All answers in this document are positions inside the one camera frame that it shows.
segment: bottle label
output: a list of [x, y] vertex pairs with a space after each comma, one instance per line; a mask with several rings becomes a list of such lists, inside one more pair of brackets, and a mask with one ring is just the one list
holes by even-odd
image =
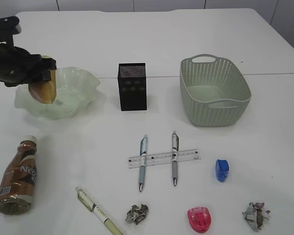
[[31, 203], [37, 177], [34, 154], [34, 150], [20, 152], [18, 160], [9, 165], [0, 185], [0, 200], [13, 197]]

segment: sage green basket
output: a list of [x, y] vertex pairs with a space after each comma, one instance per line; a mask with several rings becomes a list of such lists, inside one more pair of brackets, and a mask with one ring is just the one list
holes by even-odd
[[[212, 57], [215, 61], [193, 62], [198, 57]], [[228, 59], [208, 54], [182, 60], [180, 89], [184, 110], [196, 126], [233, 125], [251, 99], [239, 69]]]

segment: black robotic claw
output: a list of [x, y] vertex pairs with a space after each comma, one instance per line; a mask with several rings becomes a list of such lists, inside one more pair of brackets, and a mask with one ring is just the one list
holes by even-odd
[[49, 70], [56, 69], [56, 61], [30, 54], [13, 45], [13, 35], [21, 32], [16, 16], [0, 19], [0, 82], [7, 87], [25, 83], [50, 81]]

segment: glass bowl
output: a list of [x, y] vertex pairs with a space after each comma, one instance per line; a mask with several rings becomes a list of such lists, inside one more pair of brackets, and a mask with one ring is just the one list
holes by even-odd
[[70, 118], [85, 109], [95, 98], [100, 81], [86, 70], [75, 67], [56, 70], [57, 96], [52, 104], [42, 104], [32, 98], [28, 85], [16, 89], [14, 106], [25, 109], [35, 117]]

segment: black mesh pen holder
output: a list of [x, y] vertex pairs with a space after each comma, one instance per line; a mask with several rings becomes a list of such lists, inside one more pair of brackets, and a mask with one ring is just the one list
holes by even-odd
[[122, 111], [147, 110], [146, 64], [119, 64], [118, 83]]

